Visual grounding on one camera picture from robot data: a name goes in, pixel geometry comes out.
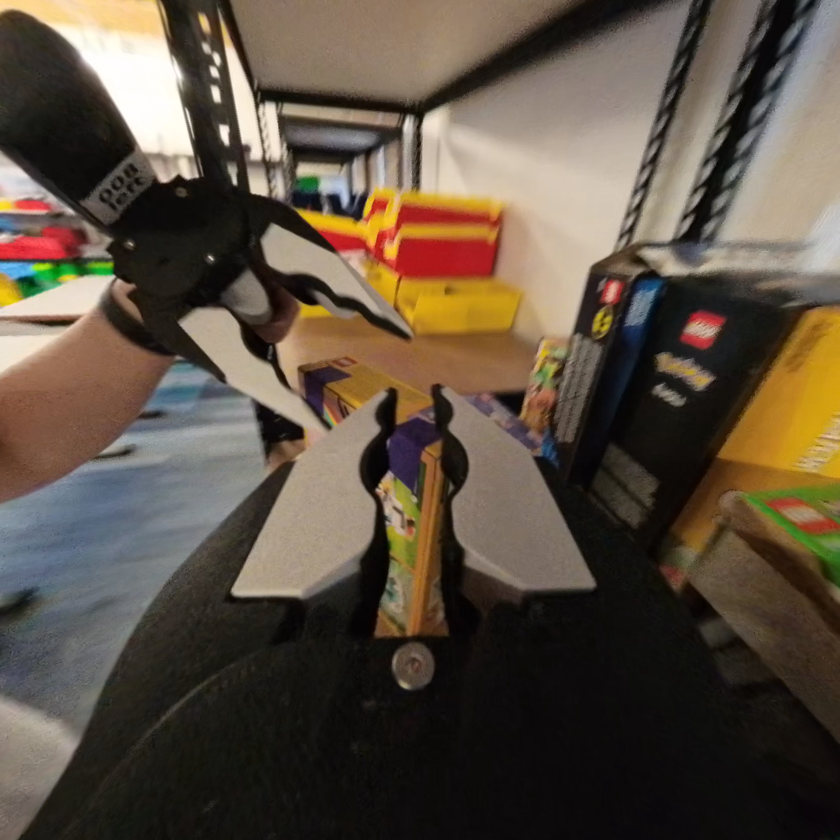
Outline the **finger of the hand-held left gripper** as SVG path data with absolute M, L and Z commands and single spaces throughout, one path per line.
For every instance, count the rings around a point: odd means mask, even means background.
M 260 238 L 268 268 L 300 302 L 337 317 L 357 313 L 369 324 L 403 340 L 413 331 L 383 296 L 329 243 L 321 245 L 271 223 Z
M 222 375 L 223 381 L 309 431 L 324 430 L 320 415 L 288 385 L 266 360 L 246 345 L 244 325 L 224 308 L 196 308 L 178 321 L 185 335 Z

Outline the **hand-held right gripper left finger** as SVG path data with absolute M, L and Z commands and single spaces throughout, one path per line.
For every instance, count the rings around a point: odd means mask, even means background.
M 381 600 L 390 550 L 379 487 L 397 393 L 355 409 L 291 466 L 236 578 L 238 600 Z

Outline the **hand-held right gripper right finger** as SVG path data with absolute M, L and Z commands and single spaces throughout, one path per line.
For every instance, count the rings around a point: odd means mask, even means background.
M 434 386 L 434 419 L 446 488 L 444 604 L 593 592 L 595 577 L 530 451 L 443 385 Z

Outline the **person's left forearm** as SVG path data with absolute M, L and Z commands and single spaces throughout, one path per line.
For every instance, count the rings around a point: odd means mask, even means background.
M 1 377 L 1 501 L 67 476 L 113 444 L 173 364 L 100 310 Z

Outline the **person's left hand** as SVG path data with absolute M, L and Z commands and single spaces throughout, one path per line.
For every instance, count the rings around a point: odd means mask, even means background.
M 300 304 L 287 289 L 271 286 L 268 291 L 270 315 L 268 321 L 253 326 L 255 333 L 270 344 L 282 342 L 298 318 Z

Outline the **black wristband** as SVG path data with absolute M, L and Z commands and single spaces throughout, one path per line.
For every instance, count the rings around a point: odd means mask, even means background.
M 118 281 L 113 279 L 98 301 L 97 309 L 100 314 L 132 346 L 173 361 L 175 354 L 153 336 L 140 318 L 135 318 L 123 307 L 117 291 Z

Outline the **stack of red yellow bins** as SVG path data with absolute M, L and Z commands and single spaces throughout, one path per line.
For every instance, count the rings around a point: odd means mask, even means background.
M 296 200 L 299 214 L 415 335 L 507 333 L 522 292 L 495 277 L 503 205 L 488 198 L 378 187 L 352 215 Z

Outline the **white table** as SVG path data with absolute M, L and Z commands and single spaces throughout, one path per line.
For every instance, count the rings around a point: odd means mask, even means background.
M 94 309 L 112 276 L 82 276 L 1 308 L 1 337 L 56 333 Z

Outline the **black metal shelf rack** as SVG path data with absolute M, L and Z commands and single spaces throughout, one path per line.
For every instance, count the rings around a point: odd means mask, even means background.
M 669 239 L 710 139 L 742 157 L 735 238 L 795 240 L 837 202 L 838 2 L 155 2 L 210 145 L 209 69 L 238 88 L 234 142 L 282 166 L 292 113 L 396 118 L 402 153 L 358 182 L 494 196 L 509 211 L 502 270 L 576 283 L 642 234 Z M 280 180 L 288 176 L 289 186 Z
M 364 163 L 361 190 L 370 194 L 371 160 L 382 162 L 387 178 L 386 151 L 395 146 L 395 183 L 398 190 L 421 185 L 424 114 L 405 104 L 352 99 L 322 94 L 257 89 L 258 115 L 274 114 L 279 143 L 278 165 L 283 198 L 294 204 L 301 193 L 302 165 L 331 167 L 344 173 L 347 189 L 354 189 L 354 165 Z

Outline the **spider toy box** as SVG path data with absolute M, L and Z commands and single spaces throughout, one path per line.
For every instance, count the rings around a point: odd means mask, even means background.
M 568 339 L 543 337 L 534 354 L 519 415 L 534 434 L 550 425 L 568 351 Z

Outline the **black gold toy box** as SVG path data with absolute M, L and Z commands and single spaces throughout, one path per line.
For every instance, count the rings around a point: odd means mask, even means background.
M 669 282 L 590 485 L 644 551 L 657 549 L 811 307 L 756 280 Z

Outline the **yellow flamingo toy box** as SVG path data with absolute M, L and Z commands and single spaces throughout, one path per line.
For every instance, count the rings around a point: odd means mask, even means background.
M 730 491 L 819 487 L 839 477 L 839 308 L 807 311 L 717 456 L 669 528 L 658 553 L 683 574 L 714 532 Z

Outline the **small green toy box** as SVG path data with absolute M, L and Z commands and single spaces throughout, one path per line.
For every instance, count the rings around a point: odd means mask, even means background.
M 756 654 L 838 740 L 838 515 L 800 492 L 730 490 L 719 501 L 726 571 Z

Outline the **person's white shirt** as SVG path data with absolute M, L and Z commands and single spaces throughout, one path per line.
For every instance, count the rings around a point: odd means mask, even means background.
M 60 719 L 1 697 L 1 838 L 17 839 L 33 821 L 78 745 Z

